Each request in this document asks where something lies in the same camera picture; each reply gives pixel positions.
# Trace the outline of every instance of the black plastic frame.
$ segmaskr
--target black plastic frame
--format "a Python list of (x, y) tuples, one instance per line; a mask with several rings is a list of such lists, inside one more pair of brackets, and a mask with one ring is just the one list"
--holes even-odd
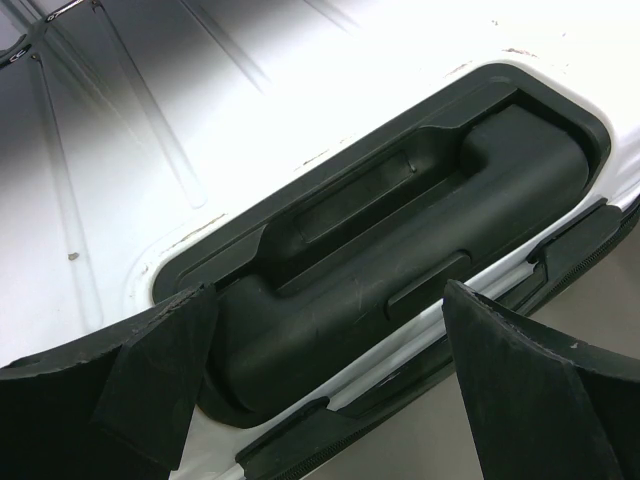
[(541, 325), (459, 282), (447, 285), (443, 311), (486, 480), (640, 478), (638, 359)]
[[(263, 227), (275, 216), (318, 191), (337, 182), (353, 169), (370, 160), (386, 146), (409, 132), (418, 123), (435, 117), (457, 99), (469, 95), (487, 83), (507, 83), (544, 105), (533, 111), (561, 127), (585, 152), (590, 167), (586, 194), (611, 151), (607, 129), (598, 118), (571, 102), (523, 70), (507, 64), (489, 64), (445, 87), (433, 96), (384, 124), (334, 157), (262, 200), (237, 218), (223, 225), (193, 247), (170, 260), (158, 273), (153, 285), (156, 302), (180, 291), (182, 278), (225, 248)], [(215, 281), (215, 278), (203, 280)]]
[[(478, 68), (399, 115), (169, 261), (156, 277), (153, 287), (154, 300), (161, 301), (187, 287), (192, 281), (215, 283), (230, 271), (237, 271), (238, 267), (234, 267), (233, 262), (241, 262), (242, 258), (239, 257), (243, 257), (245, 253), (230, 254), (231, 250), (227, 249), (236, 244), (240, 245), (241, 240), (251, 235), (259, 235), (260, 230), (279, 215), (285, 214), (301, 202), (340, 182), (355, 170), (362, 168), (368, 161), (375, 160), (378, 154), (394, 145), (418, 125), (425, 124), (436, 116), (442, 122), (443, 117), (446, 119), (447, 111), (452, 109), (460, 99), (468, 99), (475, 92), (486, 89), (488, 86), (496, 86), (495, 84), (514, 89), (515, 93), (509, 93), (510, 99), (515, 98), (515, 103), (524, 105), (528, 112), (564, 130), (579, 145), (589, 164), (587, 185), (580, 195), (580, 199), (583, 198), (610, 152), (611, 143), (605, 126), (595, 116), (519, 68), (505, 64), (490, 64)], [(492, 91), (496, 90), (497, 96), (503, 94), (499, 93), (500, 88)], [(469, 275), (476, 274), (497, 261), (526, 238), (516, 240), (517, 242), (514, 240), (505, 244), (491, 258), (475, 265), (473, 271), (468, 272)], [(225, 251), (226, 259), (220, 260), (224, 257), (218, 257), (215, 267), (208, 270), (201, 268)], [(197, 269), (200, 270), (197, 274), (193, 274)], [(190, 275), (189, 282), (184, 281), (187, 275)], [(205, 372), (199, 405), (205, 413), (218, 421), (248, 428), (263, 423), (279, 411), (272, 409), (268, 412), (252, 412), (239, 408), (231, 401), (233, 395), (225, 389), (226, 387), (217, 382), (209, 370)]]
[(0, 478), (169, 478), (216, 328), (199, 285), (0, 368)]
[[(610, 216), (611, 210), (617, 207), (606, 206), (598, 202), (594, 208), (587, 210), (577, 221), (570, 222), (568, 228), (556, 232), (543, 240), (539, 247), (553, 245), (559, 235), (570, 231), (571, 227), (581, 221), (588, 221), (594, 236), (601, 235), (603, 222), (602, 213)], [(572, 261), (575, 268), (569, 270), (569, 275), (563, 278), (562, 285), (566, 288), (581, 275), (602, 260), (617, 245), (620, 244), (633, 230), (640, 217), (640, 197), (622, 213), (619, 228), (593, 254), (588, 255), (583, 245), (576, 242), (577, 256)], [(583, 235), (589, 242), (591, 235)], [(534, 273), (528, 279), (535, 280)], [(503, 295), (498, 303), (506, 308), (514, 308), (515, 314), (534, 312), (545, 305), (553, 295), (540, 295), (534, 301), (525, 305), (519, 300), (530, 294), (535, 294), (538, 283), (525, 279)], [(445, 336), (426, 348), (405, 365), (398, 368), (365, 392), (349, 405), (334, 412), (327, 409), (328, 399), (319, 399), (302, 407), (275, 429), (267, 432), (251, 445), (243, 449), (236, 456), (236, 461), (242, 466), (245, 477), (249, 480), (297, 480), (318, 468), (329, 459), (343, 451), (349, 445), (375, 429), (393, 414), (420, 397), (430, 388), (444, 380), (455, 371), (451, 346)]]

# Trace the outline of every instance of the suitcase handle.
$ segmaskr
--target suitcase handle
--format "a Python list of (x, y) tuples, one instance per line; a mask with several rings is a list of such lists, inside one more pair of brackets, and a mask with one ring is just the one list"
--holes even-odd
[(567, 133), (515, 104), (472, 126), (420, 127), (379, 157), (263, 229), (251, 271), (221, 293), (209, 370), (243, 408), (293, 403), (447, 279), (558, 218), (589, 177)]

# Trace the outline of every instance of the scuff mark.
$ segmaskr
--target scuff mark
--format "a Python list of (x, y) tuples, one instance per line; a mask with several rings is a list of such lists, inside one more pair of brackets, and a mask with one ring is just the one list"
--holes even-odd
[(176, 243), (171, 245), (169, 248), (163, 250), (162, 253), (168, 252), (169, 250), (173, 250), (175, 247), (177, 247), (181, 243), (186, 242), (191, 237), (193, 237), (195, 234), (197, 234), (198, 232), (201, 232), (202, 230), (204, 230), (207, 227), (210, 227), (211, 225), (213, 225), (214, 223), (216, 223), (218, 220), (220, 220), (221, 218), (225, 217), (226, 215), (227, 215), (226, 213), (223, 213), (222, 215), (219, 215), (216, 218), (214, 218), (213, 220), (211, 220), (209, 223), (207, 223), (207, 224), (205, 224), (205, 225), (203, 225), (203, 226), (201, 226), (199, 228), (196, 228), (189, 235), (186, 235), (186, 236), (182, 237), (180, 240), (178, 240)]
[[(338, 145), (342, 145), (342, 144), (348, 142), (349, 140), (351, 140), (352, 138), (353, 138), (353, 135), (348, 135), (348, 136), (344, 137), (342, 140), (340, 140), (338, 142)], [(328, 153), (330, 150), (331, 150), (331, 148), (327, 148), (326, 150), (320, 152), (319, 154), (315, 155), (314, 157), (310, 158), (309, 160), (306, 160), (305, 162), (303, 162), (302, 165), (296, 167), (293, 171), (296, 172), (296, 171), (300, 170), (301, 168), (306, 167), (311, 162), (315, 162), (317, 159), (319, 159), (320, 157), (322, 157), (323, 155)]]
[(357, 277), (353, 277), (353, 280), (356, 283), (356, 286), (358, 287), (358, 311), (361, 312), (362, 311), (362, 286), (360, 285), (360, 281), (358, 280)]
[(531, 53), (528, 52), (527, 50), (523, 50), (520, 48), (507, 48), (505, 50), (502, 50), (503, 52), (508, 52), (508, 53), (517, 53), (519, 55), (526, 55), (527, 57), (533, 57), (533, 58), (538, 58), (538, 56), (535, 53)]
[(462, 65), (460, 65), (459, 67), (454, 68), (453, 70), (451, 70), (449, 73), (447, 73), (444, 78), (450, 77), (451, 75), (453, 75), (456, 72), (459, 72), (460, 70), (462, 70), (464, 67), (466, 67), (467, 65), (469, 65), (471, 62), (465, 62)]
[(310, 158), (309, 160), (307, 160), (306, 162), (304, 162), (302, 165), (300, 165), (299, 167), (296, 167), (293, 171), (298, 171), (301, 168), (304, 168), (305, 166), (309, 165), (311, 162), (317, 160), (318, 158), (320, 158), (322, 155), (324, 155), (325, 153), (327, 153), (329, 151), (329, 149), (327, 148), (325, 151), (319, 153), (318, 155), (316, 155), (313, 158)]
[(351, 326), (353, 327), (354, 325), (357, 325), (357, 323), (362, 320), (364, 317), (366, 317), (369, 314), (368, 311), (364, 312), (362, 315), (360, 315), (358, 318), (356, 318), (355, 322), (353, 322), (351, 324)]

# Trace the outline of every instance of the gray background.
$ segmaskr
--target gray background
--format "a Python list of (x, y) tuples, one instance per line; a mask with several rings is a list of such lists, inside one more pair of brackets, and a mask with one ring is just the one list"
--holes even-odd
[(0, 11), (0, 50), (13, 46), (20, 38), (20, 32), (11, 24), (9, 18)]
[[(593, 345), (640, 358), (640, 227), (533, 318)], [(454, 376), (345, 450), (312, 480), (481, 480)]]

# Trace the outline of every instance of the scratch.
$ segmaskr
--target scratch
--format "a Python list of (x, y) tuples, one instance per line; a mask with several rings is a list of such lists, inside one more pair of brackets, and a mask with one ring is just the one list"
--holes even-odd
[(178, 245), (180, 245), (183, 242), (186, 242), (187, 240), (189, 240), (191, 237), (193, 237), (196, 233), (201, 232), (202, 230), (204, 230), (207, 227), (210, 227), (211, 225), (213, 225), (214, 223), (216, 223), (218, 220), (220, 220), (221, 218), (225, 217), (227, 214), (223, 213), (222, 215), (217, 216), (216, 218), (214, 218), (213, 220), (211, 220), (209, 223), (201, 226), (200, 228), (196, 228), (193, 232), (191, 232), (189, 235), (186, 235), (184, 237), (182, 237), (180, 240), (178, 240), (176, 243), (174, 243), (173, 245), (171, 245), (169, 248), (165, 249), (162, 251), (162, 253), (166, 253), (169, 250), (173, 250), (175, 247), (177, 247)]
[(453, 70), (451, 70), (449, 73), (447, 73), (444, 78), (450, 77), (451, 75), (453, 75), (456, 72), (459, 72), (460, 70), (462, 70), (464, 67), (466, 67), (467, 65), (469, 65), (471, 62), (465, 62), (462, 65), (460, 65), (459, 67), (454, 68)]
[(362, 315), (360, 315), (358, 318), (356, 318), (355, 322), (353, 322), (351, 325), (353, 326), (353, 325), (357, 324), (360, 320), (362, 320), (364, 317), (366, 317), (368, 313), (369, 312), (364, 312)]
[(325, 151), (323, 151), (323, 152), (319, 153), (318, 155), (316, 155), (316, 156), (315, 156), (315, 157), (313, 157), (313, 158), (310, 158), (309, 160), (307, 160), (306, 162), (304, 162), (304, 163), (303, 163), (302, 165), (300, 165), (299, 167), (296, 167), (293, 171), (295, 172), (295, 171), (300, 170), (301, 168), (303, 168), (303, 167), (305, 167), (305, 166), (309, 165), (311, 162), (313, 162), (313, 161), (317, 160), (318, 158), (320, 158), (321, 156), (323, 156), (323, 155), (324, 155), (325, 153), (327, 153), (328, 151), (329, 151), (329, 149), (327, 148)]
[(404, 269), (404, 262), (402, 261), (402, 258), (401, 258), (400, 260), (398, 260), (398, 263), (396, 263), (396, 266), (393, 269), (393, 273), (397, 275), (398, 273), (400, 273), (402, 269)]
[(356, 277), (353, 277), (353, 280), (356, 282), (358, 287), (358, 311), (362, 311), (362, 287), (360, 286), (360, 282)]
[(526, 50), (522, 50), (522, 49), (518, 49), (518, 48), (507, 48), (505, 50), (502, 50), (503, 52), (507, 52), (507, 53), (518, 53), (520, 55), (526, 55), (527, 57), (533, 57), (533, 58), (538, 58), (538, 56), (534, 53), (531, 52), (527, 52)]
[(394, 378), (396, 378), (398, 375), (400, 375), (400, 373), (402, 372), (394, 372), (391, 375), (389, 375), (387, 378), (385, 378), (380, 384), (378, 384), (378, 388), (380, 388), (382, 385), (384, 385), (387, 382), (390, 382), (391, 380), (393, 380)]
[[(351, 140), (353, 138), (353, 134), (352, 135), (348, 135), (346, 137), (344, 137), (342, 140), (340, 140), (338, 142), (338, 145), (342, 145), (346, 142), (348, 142), (349, 140)], [(310, 158), (309, 160), (305, 161), (302, 165), (296, 167), (293, 171), (296, 172), (298, 170), (300, 170), (303, 167), (306, 167), (307, 165), (309, 165), (311, 162), (315, 162), (317, 159), (319, 159), (320, 157), (322, 157), (323, 155), (325, 155), (327, 152), (329, 152), (331, 150), (331, 148), (327, 148), (326, 150), (320, 152), (319, 154), (315, 155), (314, 157)]]

